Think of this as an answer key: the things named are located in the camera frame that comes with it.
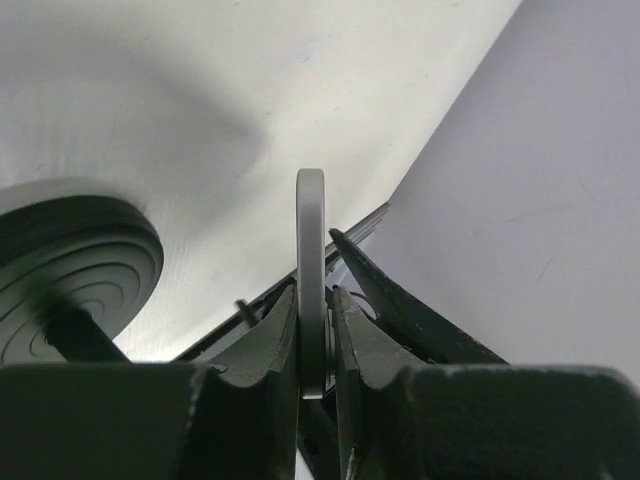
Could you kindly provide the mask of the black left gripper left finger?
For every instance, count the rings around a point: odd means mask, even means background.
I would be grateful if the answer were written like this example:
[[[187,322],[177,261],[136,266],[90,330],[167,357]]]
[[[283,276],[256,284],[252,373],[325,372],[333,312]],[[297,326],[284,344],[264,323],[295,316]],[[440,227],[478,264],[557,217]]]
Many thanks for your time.
[[[299,386],[296,307],[209,362],[131,363],[89,315],[46,307],[64,363],[1,371],[5,479],[291,479]]]

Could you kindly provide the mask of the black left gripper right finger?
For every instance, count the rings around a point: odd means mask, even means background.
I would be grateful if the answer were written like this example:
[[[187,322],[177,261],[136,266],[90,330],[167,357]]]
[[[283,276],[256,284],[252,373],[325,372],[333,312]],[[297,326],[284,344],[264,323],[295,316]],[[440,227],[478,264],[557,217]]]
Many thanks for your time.
[[[639,393],[594,366],[434,365],[334,292],[345,479],[635,479]]]

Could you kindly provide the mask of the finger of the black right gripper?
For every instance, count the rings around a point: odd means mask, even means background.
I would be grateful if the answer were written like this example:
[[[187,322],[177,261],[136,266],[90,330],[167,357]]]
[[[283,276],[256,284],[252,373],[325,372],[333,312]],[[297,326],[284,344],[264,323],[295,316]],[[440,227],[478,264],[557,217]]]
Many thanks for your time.
[[[434,364],[503,364],[505,360],[389,278],[345,233],[329,234],[377,315],[378,326]]]

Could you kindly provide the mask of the black phone stand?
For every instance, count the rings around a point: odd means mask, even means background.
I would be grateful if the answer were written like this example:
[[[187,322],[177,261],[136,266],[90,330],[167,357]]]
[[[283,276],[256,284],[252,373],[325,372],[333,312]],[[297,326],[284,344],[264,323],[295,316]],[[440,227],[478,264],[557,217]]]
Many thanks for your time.
[[[1,189],[1,363],[57,362],[47,328],[80,311],[108,340],[137,316],[163,269],[160,236],[103,182]]]

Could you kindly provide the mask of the light blue smartphone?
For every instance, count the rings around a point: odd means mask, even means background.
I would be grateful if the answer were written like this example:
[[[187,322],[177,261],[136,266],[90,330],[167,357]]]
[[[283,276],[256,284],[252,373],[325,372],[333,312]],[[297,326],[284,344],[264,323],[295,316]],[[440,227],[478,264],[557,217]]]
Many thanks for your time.
[[[297,174],[296,246],[301,394],[319,399],[326,388],[325,184],[317,168]]]

